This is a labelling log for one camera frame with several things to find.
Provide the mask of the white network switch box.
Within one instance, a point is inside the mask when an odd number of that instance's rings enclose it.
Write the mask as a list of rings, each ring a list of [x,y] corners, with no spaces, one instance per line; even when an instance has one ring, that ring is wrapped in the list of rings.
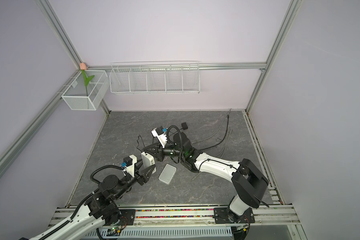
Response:
[[[144,166],[144,170],[152,165],[155,165],[155,158],[145,152],[141,153],[141,157],[142,157],[142,161],[143,161],[143,166]]]

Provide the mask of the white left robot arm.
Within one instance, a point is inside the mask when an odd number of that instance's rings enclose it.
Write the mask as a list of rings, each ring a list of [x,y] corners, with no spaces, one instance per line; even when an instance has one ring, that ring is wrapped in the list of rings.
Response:
[[[146,184],[154,171],[155,165],[142,169],[142,160],[124,167],[106,165],[95,170],[91,177],[107,168],[122,170],[125,176],[119,179],[115,175],[109,175],[102,182],[95,180],[98,188],[88,194],[73,213],[46,230],[33,237],[33,240],[79,240],[87,233],[97,230],[104,225],[116,224],[124,216],[121,213],[116,200],[127,193],[135,183],[141,186]]]

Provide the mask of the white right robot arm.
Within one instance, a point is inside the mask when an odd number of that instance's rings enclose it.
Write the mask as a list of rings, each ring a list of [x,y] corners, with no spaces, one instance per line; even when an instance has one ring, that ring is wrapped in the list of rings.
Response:
[[[209,173],[233,184],[236,195],[229,205],[214,210],[218,224],[251,223],[253,209],[263,204],[263,196],[268,189],[269,180],[249,159],[230,161],[213,157],[192,146],[187,135],[177,126],[152,130],[158,142],[142,149],[143,156],[151,156],[154,162],[165,157],[176,158],[186,169],[193,173]]]

